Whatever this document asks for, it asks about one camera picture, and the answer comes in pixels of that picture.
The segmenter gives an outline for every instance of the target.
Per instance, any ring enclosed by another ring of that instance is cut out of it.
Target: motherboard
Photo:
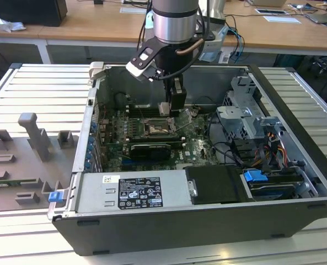
[[[217,165],[207,138],[209,114],[186,108],[177,117],[150,117],[144,109],[106,110],[100,145],[104,172],[157,171]]]

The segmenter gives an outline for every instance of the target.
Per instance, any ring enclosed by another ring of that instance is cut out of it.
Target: desk leg
[[[84,49],[85,49],[86,59],[91,60],[92,56],[91,56],[91,52],[90,52],[90,47],[89,46],[84,46]]]
[[[40,40],[37,43],[38,51],[41,55],[42,62],[44,64],[51,64],[53,63],[52,55],[48,52],[48,45],[46,40]]]

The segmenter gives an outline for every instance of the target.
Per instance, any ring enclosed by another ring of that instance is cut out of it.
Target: black plastic cover
[[[187,180],[195,182],[197,189],[193,204],[248,202],[240,178],[242,171],[235,165],[187,167],[185,172]]]

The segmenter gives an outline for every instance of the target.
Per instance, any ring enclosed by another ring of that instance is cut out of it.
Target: capacitor
[[[205,158],[205,150],[204,149],[201,149],[201,151],[200,151],[200,154],[201,154],[201,158]]]

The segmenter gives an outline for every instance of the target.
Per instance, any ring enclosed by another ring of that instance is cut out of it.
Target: computer case
[[[59,27],[67,12],[65,0],[0,0],[0,18],[10,22]]]

